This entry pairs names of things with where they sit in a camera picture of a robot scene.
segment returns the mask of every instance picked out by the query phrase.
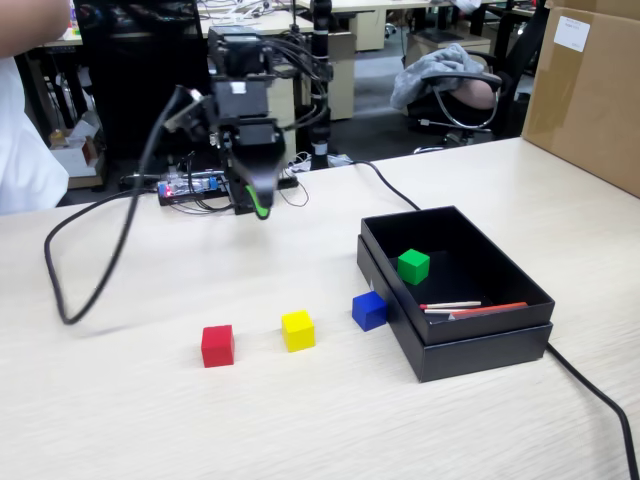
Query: red cube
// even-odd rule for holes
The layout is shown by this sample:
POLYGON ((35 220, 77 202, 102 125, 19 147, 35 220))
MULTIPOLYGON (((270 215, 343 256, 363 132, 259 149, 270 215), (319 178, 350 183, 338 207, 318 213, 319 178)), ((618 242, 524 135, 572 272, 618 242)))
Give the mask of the red cube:
POLYGON ((233 365, 234 350, 231 325, 207 327, 202 331, 202 359, 205 368, 233 365))

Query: person's arm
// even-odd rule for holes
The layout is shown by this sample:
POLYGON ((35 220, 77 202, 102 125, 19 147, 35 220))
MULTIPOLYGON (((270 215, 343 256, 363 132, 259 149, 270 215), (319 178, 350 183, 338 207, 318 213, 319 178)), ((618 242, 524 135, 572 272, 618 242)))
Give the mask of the person's arm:
POLYGON ((0 58, 60 38, 69 25, 69 0, 0 0, 0 58))

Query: black box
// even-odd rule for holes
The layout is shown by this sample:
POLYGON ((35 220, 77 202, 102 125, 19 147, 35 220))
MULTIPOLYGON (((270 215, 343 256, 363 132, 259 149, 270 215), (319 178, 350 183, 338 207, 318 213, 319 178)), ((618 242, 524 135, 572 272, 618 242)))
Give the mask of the black box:
POLYGON ((420 381, 544 353, 554 301, 455 207, 363 219, 358 266, 389 304, 389 324, 420 381), (397 258, 410 248, 431 257, 429 276, 417 286, 396 272, 397 258), (528 306, 452 321, 419 307, 466 300, 528 306))

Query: yellow cube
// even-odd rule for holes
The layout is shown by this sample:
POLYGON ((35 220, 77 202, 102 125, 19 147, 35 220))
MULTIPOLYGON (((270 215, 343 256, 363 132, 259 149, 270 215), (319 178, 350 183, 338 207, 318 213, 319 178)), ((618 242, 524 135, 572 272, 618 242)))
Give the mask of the yellow cube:
POLYGON ((290 352, 311 348, 316 344, 313 322, 306 310, 282 316, 282 338, 290 352))

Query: blue cube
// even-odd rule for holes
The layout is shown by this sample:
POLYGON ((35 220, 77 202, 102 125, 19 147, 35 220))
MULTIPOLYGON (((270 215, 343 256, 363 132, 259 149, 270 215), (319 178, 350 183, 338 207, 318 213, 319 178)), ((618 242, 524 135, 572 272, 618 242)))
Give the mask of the blue cube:
POLYGON ((353 299, 353 319, 365 332, 387 323, 387 304, 376 292, 353 299))

